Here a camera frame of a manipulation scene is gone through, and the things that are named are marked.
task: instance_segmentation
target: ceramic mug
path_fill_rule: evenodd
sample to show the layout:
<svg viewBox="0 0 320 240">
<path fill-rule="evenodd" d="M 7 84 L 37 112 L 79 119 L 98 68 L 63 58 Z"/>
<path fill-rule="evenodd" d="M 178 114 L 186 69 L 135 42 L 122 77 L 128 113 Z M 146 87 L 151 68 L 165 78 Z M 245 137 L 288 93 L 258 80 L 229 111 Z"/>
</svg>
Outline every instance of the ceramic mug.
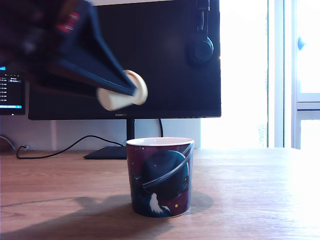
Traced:
<svg viewBox="0 0 320 240">
<path fill-rule="evenodd" d="M 150 137 L 126 142 L 133 210 L 151 218 L 182 215 L 190 207 L 194 140 Z"/>
</svg>

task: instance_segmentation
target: monitor screen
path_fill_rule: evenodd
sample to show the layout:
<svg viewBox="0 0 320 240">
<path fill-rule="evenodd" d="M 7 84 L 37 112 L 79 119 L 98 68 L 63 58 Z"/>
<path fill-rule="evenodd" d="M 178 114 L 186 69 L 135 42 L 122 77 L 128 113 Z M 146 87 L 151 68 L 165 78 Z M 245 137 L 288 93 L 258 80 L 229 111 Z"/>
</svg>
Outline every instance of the monitor screen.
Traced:
<svg viewBox="0 0 320 240">
<path fill-rule="evenodd" d="M 15 71 L 0 66 L 0 115 L 24 115 L 25 83 Z"/>
<path fill-rule="evenodd" d="M 30 86 L 31 120 L 156 119 L 221 116 L 220 11 L 211 0 L 208 37 L 213 55 L 188 62 L 187 46 L 197 33 L 195 0 L 94 6 L 104 40 L 124 69 L 148 88 L 142 105 L 105 110 L 95 98 L 40 92 Z"/>
</svg>

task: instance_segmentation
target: wooden tabletop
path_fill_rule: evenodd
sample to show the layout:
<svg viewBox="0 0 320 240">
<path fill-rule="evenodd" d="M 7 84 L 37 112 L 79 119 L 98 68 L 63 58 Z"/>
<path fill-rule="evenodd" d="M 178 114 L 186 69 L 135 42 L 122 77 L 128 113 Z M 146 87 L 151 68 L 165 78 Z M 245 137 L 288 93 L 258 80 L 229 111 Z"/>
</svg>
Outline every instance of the wooden tabletop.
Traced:
<svg viewBox="0 0 320 240">
<path fill-rule="evenodd" d="M 190 210 L 131 209 L 127 162 L 1 156 L 2 240 L 319 240 L 320 157 L 296 149 L 195 150 Z"/>
</svg>

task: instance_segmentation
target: headphones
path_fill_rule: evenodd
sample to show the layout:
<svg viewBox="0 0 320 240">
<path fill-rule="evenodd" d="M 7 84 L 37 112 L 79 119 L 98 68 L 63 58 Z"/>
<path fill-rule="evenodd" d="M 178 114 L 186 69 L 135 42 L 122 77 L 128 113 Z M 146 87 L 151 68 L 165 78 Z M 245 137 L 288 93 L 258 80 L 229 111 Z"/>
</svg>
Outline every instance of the headphones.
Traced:
<svg viewBox="0 0 320 240">
<path fill-rule="evenodd" d="M 202 65 L 210 60 L 214 45 L 208 37 L 210 0 L 196 0 L 197 32 L 187 44 L 188 61 L 191 65 Z"/>
</svg>

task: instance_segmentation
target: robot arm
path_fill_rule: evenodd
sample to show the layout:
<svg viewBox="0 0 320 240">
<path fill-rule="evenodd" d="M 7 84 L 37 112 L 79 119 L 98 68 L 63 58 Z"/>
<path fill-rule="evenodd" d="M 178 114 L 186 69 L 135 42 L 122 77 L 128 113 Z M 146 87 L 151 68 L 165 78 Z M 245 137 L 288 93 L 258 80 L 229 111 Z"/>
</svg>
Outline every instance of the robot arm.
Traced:
<svg viewBox="0 0 320 240">
<path fill-rule="evenodd" d="M 0 65 L 10 63 L 41 91 L 98 98 L 109 111 L 148 96 L 144 80 L 109 50 L 86 0 L 2 0 Z"/>
</svg>

